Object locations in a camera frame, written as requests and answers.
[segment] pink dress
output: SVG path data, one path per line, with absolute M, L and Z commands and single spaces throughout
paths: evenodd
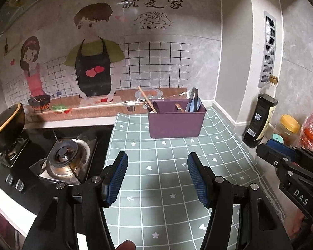
M 45 95 L 45 92 L 42 89 L 42 85 L 43 84 L 42 84 L 42 81 L 41 81 L 41 76 L 40 76 L 40 73 L 39 73 L 39 69 L 40 69 L 40 64 L 37 63 L 36 69 L 35 69 L 36 72 L 34 74 L 28 76 L 28 72 L 24 71 L 24 75 L 25 75 L 25 78 L 27 80 L 28 87 L 29 87 L 29 90 L 30 90 L 30 94 L 33 97 L 40 96 L 40 95 Z

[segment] purple storage bin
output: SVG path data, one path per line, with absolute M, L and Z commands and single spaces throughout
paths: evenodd
M 159 107 L 157 113 L 149 112 L 149 136 L 151 138 L 197 137 L 201 132 L 206 109 L 201 103 L 197 112 L 177 112 L 178 103 L 184 110 L 187 99 L 153 100 Z

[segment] cartoon man's face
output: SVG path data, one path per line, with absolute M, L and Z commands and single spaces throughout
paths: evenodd
M 24 54 L 23 61 L 27 62 L 28 64 L 31 63 L 34 60 L 36 53 L 36 50 L 31 50 L 28 48 Z
M 83 37 L 83 39 L 87 39 L 97 36 L 97 31 L 99 32 L 100 30 L 99 26 L 103 22 L 106 23 L 105 20 L 90 21 L 82 18 L 76 27 L 78 28 L 79 34 Z

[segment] vent slot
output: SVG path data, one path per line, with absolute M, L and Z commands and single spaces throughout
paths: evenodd
M 269 81 L 269 75 L 272 74 L 276 53 L 276 19 L 268 12 L 264 12 L 265 18 L 265 41 L 264 54 L 261 67 L 261 75 L 258 87 L 263 87 Z

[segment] cartoon woman's hair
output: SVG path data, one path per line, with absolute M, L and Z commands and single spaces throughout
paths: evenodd
M 100 2 L 97 4 L 87 5 L 74 16 L 73 20 L 77 26 L 79 22 L 85 18 L 90 21 L 109 21 L 110 16 L 112 15 L 112 9 L 110 5 L 105 2 Z
M 39 54 L 39 41 L 38 41 L 37 37 L 31 36 L 30 38 L 28 38 L 23 43 L 22 48 L 21 48 L 20 66 L 24 71 L 28 72 L 28 76 L 29 76 L 29 64 L 27 62 L 23 61 L 23 57 L 26 54 L 28 49 L 31 49 L 33 51 L 37 51 L 37 53 L 34 56 L 34 59 L 32 60 L 33 62 L 35 62 L 37 60 L 38 54 Z

